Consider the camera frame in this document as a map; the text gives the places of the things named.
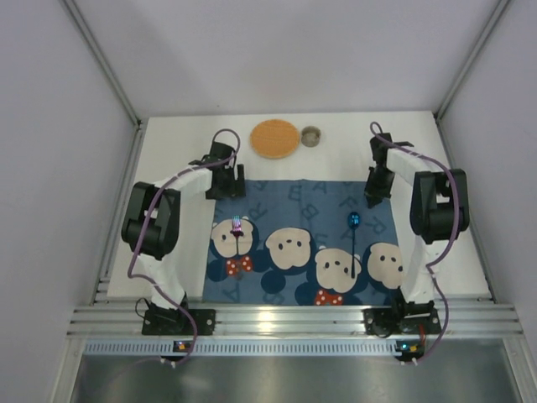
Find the blue cartoon placemat cloth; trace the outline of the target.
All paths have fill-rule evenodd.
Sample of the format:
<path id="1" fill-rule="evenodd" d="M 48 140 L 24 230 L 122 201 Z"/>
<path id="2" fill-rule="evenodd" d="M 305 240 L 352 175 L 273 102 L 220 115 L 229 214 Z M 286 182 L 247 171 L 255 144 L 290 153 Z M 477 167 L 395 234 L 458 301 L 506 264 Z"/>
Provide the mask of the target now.
<path id="1" fill-rule="evenodd" d="M 362 181 L 247 181 L 211 220 L 206 302 L 274 306 L 386 306 L 406 270 L 389 201 L 368 209 Z M 350 212 L 358 212 L 351 277 Z M 236 280 L 232 217 L 241 218 Z"/>

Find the iridescent purple fork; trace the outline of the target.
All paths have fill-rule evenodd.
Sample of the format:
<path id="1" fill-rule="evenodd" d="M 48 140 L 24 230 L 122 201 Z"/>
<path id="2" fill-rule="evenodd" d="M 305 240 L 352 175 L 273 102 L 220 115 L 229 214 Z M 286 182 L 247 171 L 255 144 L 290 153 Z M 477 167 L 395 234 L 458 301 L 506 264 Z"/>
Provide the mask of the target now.
<path id="1" fill-rule="evenodd" d="M 236 280 L 240 280 L 242 278 L 242 263 L 241 263 L 241 255 L 239 251 L 239 240 L 240 240 L 240 237 L 244 235 L 244 233 L 242 231 L 241 218 L 238 215 L 232 217 L 231 233 L 235 238 L 235 244 L 236 244 L 236 253 L 234 256 L 235 265 L 236 265 L 235 278 Z"/>

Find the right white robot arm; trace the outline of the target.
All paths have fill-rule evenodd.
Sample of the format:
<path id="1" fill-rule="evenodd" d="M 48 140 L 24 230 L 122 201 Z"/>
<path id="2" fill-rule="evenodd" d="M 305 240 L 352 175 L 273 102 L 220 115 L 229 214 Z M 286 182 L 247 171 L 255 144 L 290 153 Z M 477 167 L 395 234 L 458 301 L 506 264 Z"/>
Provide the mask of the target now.
<path id="1" fill-rule="evenodd" d="M 427 304 L 434 298 L 434 268 L 469 226 L 466 172 L 413 151 L 408 142 L 394 143 L 390 133 L 374 134 L 370 145 L 375 166 L 369 169 L 364 191 L 368 207 L 391 197 L 395 177 L 411 187 L 414 250 L 403 263 L 406 275 L 399 291 L 405 303 Z"/>

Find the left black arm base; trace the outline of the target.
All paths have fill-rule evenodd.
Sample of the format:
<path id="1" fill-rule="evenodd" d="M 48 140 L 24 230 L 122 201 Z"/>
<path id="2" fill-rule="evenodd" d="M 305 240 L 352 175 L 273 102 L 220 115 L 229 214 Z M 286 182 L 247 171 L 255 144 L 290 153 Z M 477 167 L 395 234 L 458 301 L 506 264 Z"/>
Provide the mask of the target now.
<path id="1" fill-rule="evenodd" d="M 135 303 L 135 313 L 143 320 L 144 336 L 193 336 L 194 325 L 200 336 L 211 336 L 216 325 L 214 309 L 189 308 L 188 302 L 181 306 L 190 314 L 192 321 L 180 310 L 156 306 L 146 298 L 139 298 Z"/>

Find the small brown woven cup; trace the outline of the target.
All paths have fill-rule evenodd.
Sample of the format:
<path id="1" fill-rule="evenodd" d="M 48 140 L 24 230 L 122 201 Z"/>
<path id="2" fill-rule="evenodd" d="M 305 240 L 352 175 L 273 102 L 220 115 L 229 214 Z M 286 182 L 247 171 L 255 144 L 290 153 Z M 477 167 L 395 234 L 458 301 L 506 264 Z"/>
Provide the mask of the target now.
<path id="1" fill-rule="evenodd" d="M 305 147 L 313 148 L 321 140 L 321 130 L 316 126 L 306 126 L 301 130 L 301 143 Z"/>

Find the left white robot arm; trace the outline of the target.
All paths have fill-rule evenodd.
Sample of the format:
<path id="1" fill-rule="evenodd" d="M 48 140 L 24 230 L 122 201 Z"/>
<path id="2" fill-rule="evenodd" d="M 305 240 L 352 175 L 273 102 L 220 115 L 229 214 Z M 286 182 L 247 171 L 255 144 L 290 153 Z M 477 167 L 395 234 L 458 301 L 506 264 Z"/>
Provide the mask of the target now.
<path id="1" fill-rule="evenodd" d="M 186 292 L 175 262 L 181 202 L 198 195 L 210 200 L 244 196 L 243 166 L 237 164 L 240 147 L 240 140 L 236 146 L 212 140 L 207 154 L 178 173 L 154 183 L 138 181 L 133 185 L 121 239 L 132 253 L 127 277 L 149 284 L 151 306 L 185 309 Z"/>

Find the orange woven round plate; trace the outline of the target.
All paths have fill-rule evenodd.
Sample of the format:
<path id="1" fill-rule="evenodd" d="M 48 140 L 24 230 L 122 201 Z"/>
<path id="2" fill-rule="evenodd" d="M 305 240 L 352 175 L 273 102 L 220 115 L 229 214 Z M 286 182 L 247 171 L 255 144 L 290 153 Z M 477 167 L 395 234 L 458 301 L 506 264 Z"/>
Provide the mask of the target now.
<path id="1" fill-rule="evenodd" d="M 300 133 L 290 122 L 269 119 L 257 124 L 249 137 L 253 151 L 267 159 L 283 159 L 293 154 L 299 146 Z"/>

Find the shiny blue spoon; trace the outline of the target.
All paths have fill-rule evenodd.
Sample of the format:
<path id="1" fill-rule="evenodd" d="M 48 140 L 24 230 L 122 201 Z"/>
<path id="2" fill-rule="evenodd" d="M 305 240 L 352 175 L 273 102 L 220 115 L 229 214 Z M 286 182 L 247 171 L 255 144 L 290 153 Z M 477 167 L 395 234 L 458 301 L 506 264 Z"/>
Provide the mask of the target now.
<path id="1" fill-rule="evenodd" d="M 356 231 L 361 223 L 358 212 L 350 212 L 347 216 L 347 225 L 352 232 L 352 252 L 351 252 L 351 277 L 355 280 L 357 277 L 355 254 L 356 254 Z"/>

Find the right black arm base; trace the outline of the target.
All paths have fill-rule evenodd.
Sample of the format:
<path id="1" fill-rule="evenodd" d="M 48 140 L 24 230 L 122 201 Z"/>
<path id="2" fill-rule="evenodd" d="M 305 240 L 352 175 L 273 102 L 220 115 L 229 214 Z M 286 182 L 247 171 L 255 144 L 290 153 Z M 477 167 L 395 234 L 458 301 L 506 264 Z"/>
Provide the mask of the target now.
<path id="1" fill-rule="evenodd" d="M 367 335 L 388 338 L 393 335 L 439 334 L 438 311 L 433 301 L 416 303 L 406 301 L 401 290 L 396 290 L 389 306 L 365 309 L 363 319 Z"/>

